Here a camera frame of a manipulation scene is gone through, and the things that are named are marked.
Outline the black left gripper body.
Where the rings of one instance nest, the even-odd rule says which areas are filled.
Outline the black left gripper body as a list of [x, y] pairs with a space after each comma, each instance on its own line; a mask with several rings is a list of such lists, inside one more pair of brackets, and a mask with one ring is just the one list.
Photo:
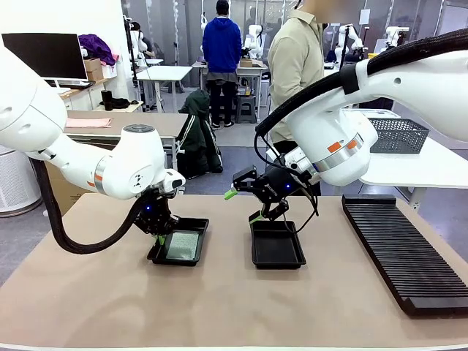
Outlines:
[[172, 214], [169, 208], [169, 200], [175, 196], [175, 191], [169, 193], [160, 193], [157, 189], [145, 191], [140, 197], [143, 202], [134, 224], [144, 233], [150, 235], [168, 235], [171, 233], [174, 228], [168, 228], [168, 219]]

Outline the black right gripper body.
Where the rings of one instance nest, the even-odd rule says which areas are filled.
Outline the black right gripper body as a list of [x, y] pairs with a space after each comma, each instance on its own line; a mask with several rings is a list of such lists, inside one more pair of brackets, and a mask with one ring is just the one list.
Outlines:
[[264, 206], [279, 203], [303, 188], [290, 173], [278, 167], [267, 167], [256, 177], [255, 187], [259, 189], [255, 196]]

